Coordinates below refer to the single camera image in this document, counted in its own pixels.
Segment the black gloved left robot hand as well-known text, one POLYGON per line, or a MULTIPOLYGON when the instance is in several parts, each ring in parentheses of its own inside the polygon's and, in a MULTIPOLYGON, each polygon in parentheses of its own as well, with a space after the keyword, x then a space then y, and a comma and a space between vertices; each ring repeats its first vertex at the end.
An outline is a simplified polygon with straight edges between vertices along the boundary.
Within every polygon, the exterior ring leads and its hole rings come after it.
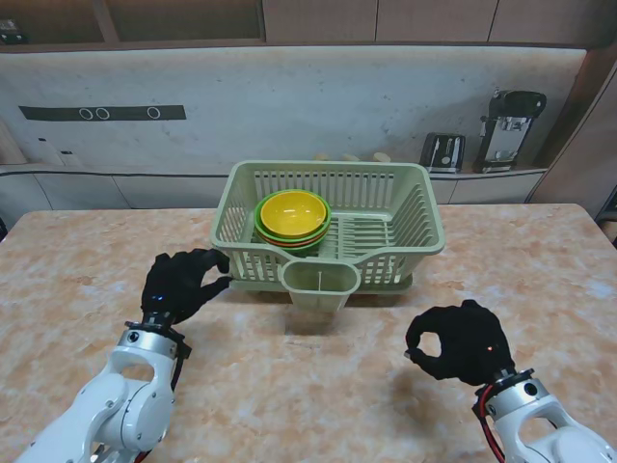
POLYGON ((215 249, 160 254, 141 297, 142 322, 171 327, 197 313, 229 287, 229 258, 215 249))

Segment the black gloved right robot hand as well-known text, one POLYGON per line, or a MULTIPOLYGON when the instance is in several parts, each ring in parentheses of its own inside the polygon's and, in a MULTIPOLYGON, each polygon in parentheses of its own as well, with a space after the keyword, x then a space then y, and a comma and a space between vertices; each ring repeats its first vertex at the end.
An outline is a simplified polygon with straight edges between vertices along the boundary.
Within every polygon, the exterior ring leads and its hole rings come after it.
POLYGON ((406 333, 406 343, 410 360, 437 380, 457 378, 482 386, 496 381, 502 372, 516 372, 499 319, 472 299, 460 306, 433 307, 416 316, 406 333), (438 336, 439 356, 419 348, 425 333, 438 336))

